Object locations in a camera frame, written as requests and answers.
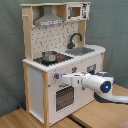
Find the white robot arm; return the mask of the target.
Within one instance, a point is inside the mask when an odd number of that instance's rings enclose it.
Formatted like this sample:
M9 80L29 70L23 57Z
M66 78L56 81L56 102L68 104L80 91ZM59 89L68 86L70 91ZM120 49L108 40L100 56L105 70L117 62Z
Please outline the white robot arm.
M89 88L94 92L94 98L100 103L128 105L128 96L112 94L114 77L108 72L97 72L94 75L87 72L63 74L60 80L72 87Z

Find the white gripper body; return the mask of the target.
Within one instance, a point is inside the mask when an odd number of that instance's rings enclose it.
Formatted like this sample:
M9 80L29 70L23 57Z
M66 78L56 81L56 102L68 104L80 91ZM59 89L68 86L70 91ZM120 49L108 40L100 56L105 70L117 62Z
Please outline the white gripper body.
M62 75L60 80L65 84L71 85L72 87L81 87L82 78L83 78L82 73L72 73L72 74Z

